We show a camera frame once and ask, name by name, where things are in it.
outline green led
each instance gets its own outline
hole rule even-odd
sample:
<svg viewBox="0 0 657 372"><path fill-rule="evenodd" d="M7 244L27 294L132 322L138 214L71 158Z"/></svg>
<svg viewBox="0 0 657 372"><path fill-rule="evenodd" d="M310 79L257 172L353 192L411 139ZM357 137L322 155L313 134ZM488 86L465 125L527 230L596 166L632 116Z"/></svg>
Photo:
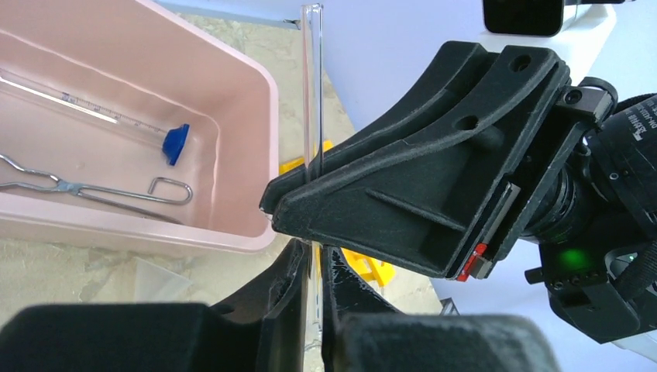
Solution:
<svg viewBox="0 0 657 372"><path fill-rule="evenodd" d="M576 248L561 252L559 259L561 264L568 270L580 270L591 265L590 259L586 252Z"/></svg>

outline red clip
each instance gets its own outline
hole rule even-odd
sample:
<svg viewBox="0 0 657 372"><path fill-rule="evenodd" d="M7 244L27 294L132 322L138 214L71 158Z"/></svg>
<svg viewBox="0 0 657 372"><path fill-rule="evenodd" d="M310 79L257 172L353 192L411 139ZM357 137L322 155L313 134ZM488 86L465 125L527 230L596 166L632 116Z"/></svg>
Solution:
<svg viewBox="0 0 657 372"><path fill-rule="evenodd" d="M478 257L481 256L484 252L486 252L486 248L488 248L488 244L485 243L479 243L474 247L474 252L470 258L468 258L468 261L466 262L465 266L463 266L463 270L461 270L461 274L459 274L458 277L456 277L457 281L467 281L468 277L470 277L470 268L472 267L472 264L474 263L474 260Z"/></svg>

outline yellow plastic object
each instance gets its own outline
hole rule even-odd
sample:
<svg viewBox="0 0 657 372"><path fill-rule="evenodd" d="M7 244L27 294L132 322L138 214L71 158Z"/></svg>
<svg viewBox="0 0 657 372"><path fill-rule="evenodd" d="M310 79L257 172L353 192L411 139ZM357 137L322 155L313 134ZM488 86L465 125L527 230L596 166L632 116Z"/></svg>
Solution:
<svg viewBox="0 0 657 372"><path fill-rule="evenodd" d="M324 141L324 151L331 148L333 148L333 143L328 140ZM303 163L303 157L288 161L278 167L278 173L287 173ZM385 287L394 277L394 267L387 262L375 260L344 248L342 248L342 252L345 254L347 263L364 281L376 281L379 287Z"/></svg>

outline metal hook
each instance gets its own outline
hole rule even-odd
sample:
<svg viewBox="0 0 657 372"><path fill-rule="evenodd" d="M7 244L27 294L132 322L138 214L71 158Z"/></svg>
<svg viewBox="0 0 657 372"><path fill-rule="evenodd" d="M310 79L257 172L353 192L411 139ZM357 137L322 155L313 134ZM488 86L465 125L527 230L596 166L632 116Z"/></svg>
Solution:
<svg viewBox="0 0 657 372"><path fill-rule="evenodd" d="M150 217L154 217L156 219L161 219L163 221L167 222L172 222L172 223L177 223L179 225L182 225L182 222L174 219L172 217L169 217L168 215L162 215L160 213L156 212L151 212L147 209L139 208L133 205L127 205L123 203L119 203L117 201L105 199L105 198L99 198L98 196L90 195L84 190L90 190L90 191L98 191L98 192L104 192L108 194L114 194L114 195L121 195L129 198L137 198L137 199L143 199L143 200L148 200L150 202L159 202L159 203L164 203L164 204L173 204L173 205L185 205L188 202L191 201L191 199L194 197L194 192L191 189L191 186L188 184L185 184L184 182L172 180L170 178L166 177L155 177L153 181L150 183L150 187L148 189L148 194L138 194L135 192L130 192L130 191L123 191L123 190L118 190L115 188L105 188L102 186L96 186L93 184L82 184L82 183L74 183L74 182L68 182L60 177L56 176L55 174L45 172L42 170L34 170L34 169L29 169L21 166L18 164L15 160L13 160L11 157L8 157L6 155L3 155L0 153L0 159L4 160L7 164L10 166L14 167L14 169L21 171L23 173L31 174L34 176L39 176L39 177L47 177L53 182L55 182L55 185L51 188L46 188L43 186L39 186L36 184L30 184L26 182L7 182L4 184L0 184L0 190L2 189L7 189L7 188L25 188L28 190L33 190L33 191L38 191L38 192L49 192L49 193L55 193L55 192L62 192L62 193L68 193L73 196L77 196L79 198L84 198L87 200L92 200L94 202L99 202L102 204L106 205L111 205L113 207L117 208L122 208L125 210L129 210L132 212L137 212L142 215L148 215ZM185 189L187 192L187 197L185 199L181 200L174 200L174 199L168 199L168 198L159 198L157 196L153 196L152 193L155 191L155 187L157 186L158 183L160 182L166 182L168 184L173 184L179 187L182 187Z"/></svg>

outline pink plastic bin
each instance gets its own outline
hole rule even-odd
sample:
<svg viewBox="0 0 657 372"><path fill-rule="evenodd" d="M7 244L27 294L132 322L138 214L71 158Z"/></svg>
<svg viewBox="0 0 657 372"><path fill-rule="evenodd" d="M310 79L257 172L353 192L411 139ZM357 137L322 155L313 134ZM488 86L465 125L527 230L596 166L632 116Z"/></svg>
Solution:
<svg viewBox="0 0 657 372"><path fill-rule="evenodd" d="M0 236L173 255L261 250L258 202L277 175L277 89L259 64L147 0L0 0L0 69L165 129L189 123L175 167L156 148L0 84L0 153L67 181L145 193L154 177L186 205L99 195L175 225L71 195L0 191ZM0 184L47 179L0 161ZM179 198L158 185L155 194Z"/></svg>

